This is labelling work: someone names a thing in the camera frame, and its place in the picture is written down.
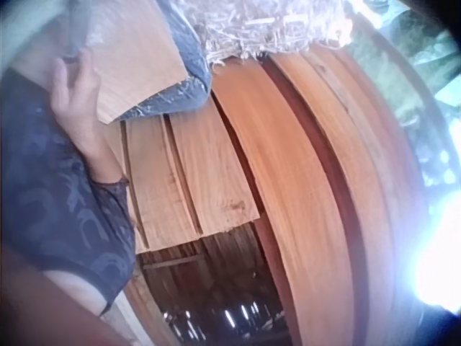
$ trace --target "finger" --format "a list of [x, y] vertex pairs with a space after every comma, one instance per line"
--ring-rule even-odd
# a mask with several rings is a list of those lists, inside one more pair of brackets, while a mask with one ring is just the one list
[[90, 49], [82, 49], [79, 55], [79, 74], [77, 75], [76, 87], [85, 87], [92, 82], [94, 75], [93, 53]]
[[68, 72], [61, 58], [54, 63], [53, 86], [51, 89], [51, 107], [53, 112], [62, 112], [69, 102]]

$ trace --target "hay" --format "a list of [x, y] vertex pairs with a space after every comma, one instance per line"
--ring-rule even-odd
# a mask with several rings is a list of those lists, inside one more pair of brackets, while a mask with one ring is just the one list
[[207, 61], [264, 52], [306, 50], [312, 42], [342, 46], [352, 23], [345, 0], [174, 0], [198, 34]]

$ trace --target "hand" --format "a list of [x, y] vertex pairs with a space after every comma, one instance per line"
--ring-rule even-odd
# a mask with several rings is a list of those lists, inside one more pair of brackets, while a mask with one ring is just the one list
[[97, 101], [101, 78], [93, 66], [93, 54], [83, 49], [73, 86], [63, 59], [56, 59], [51, 109], [55, 119], [83, 155], [91, 155], [104, 145], [102, 124], [97, 119]]
[[55, 119], [86, 160], [95, 182], [114, 183], [123, 171], [104, 137], [103, 125], [97, 119], [101, 79], [93, 68], [93, 55], [84, 49], [79, 56], [79, 70], [73, 86], [62, 59], [55, 62], [51, 109]]

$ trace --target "stack of wooden boards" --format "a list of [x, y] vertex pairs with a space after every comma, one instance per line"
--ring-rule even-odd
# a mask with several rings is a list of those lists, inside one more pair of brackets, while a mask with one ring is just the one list
[[202, 110], [111, 128], [138, 251], [257, 219], [296, 345], [406, 340], [428, 208], [374, 86], [347, 54], [318, 48], [215, 71]]

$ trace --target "light wood board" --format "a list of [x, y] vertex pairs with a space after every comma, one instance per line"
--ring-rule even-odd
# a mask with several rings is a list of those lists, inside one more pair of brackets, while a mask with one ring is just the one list
[[237, 133], [274, 229], [304, 345], [351, 345], [349, 254], [308, 137], [255, 61], [216, 68], [213, 90]]
[[[187, 78], [169, 27], [153, 0], [94, 0], [87, 45], [102, 78], [98, 116], [110, 123], [139, 102]], [[62, 56], [59, 19], [13, 62], [23, 76], [50, 88], [53, 59]]]
[[123, 290], [135, 315], [155, 345], [180, 346], [179, 340], [165, 322], [137, 264], [133, 278]]
[[135, 198], [149, 249], [198, 239], [163, 116], [128, 122], [127, 145]]
[[429, 225], [429, 208], [422, 178], [405, 133], [394, 114], [357, 63], [345, 52], [335, 52], [328, 65], [344, 88], [359, 100], [361, 112], [349, 112], [367, 143], [380, 176], [393, 229], [395, 299], [388, 328], [389, 345], [412, 338], [421, 312], [412, 291], [412, 264]]
[[[128, 174], [127, 167], [126, 167], [126, 160], [125, 160], [125, 153], [123, 151], [123, 142], [122, 142], [122, 128], [120, 123], [112, 123], [110, 125], [104, 126], [104, 134], [106, 136], [106, 140], [114, 151], [115, 156], [125, 173], [125, 176], [130, 179], [130, 175]], [[142, 224], [140, 223], [139, 217], [135, 211], [135, 206], [133, 204], [133, 189], [132, 186], [127, 188], [127, 204], [128, 204], [128, 213], [130, 215], [130, 219], [132, 225], [135, 229], [135, 243], [136, 243], [136, 253], [139, 254], [141, 252], [148, 251], [148, 248], [144, 244], [143, 237], [141, 236], [142, 232]]]
[[210, 98], [195, 112], [170, 115], [174, 139], [203, 234], [259, 217], [231, 139]]
[[[331, 81], [328, 65], [306, 55]], [[273, 55], [272, 60], [309, 105], [338, 157], [359, 216], [367, 255], [369, 319], [366, 345], [381, 345], [393, 303], [393, 245], [381, 183], [370, 153], [346, 110], [315, 69], [298, 54]], [[359, 111], [356, 108], [349, 112]]]

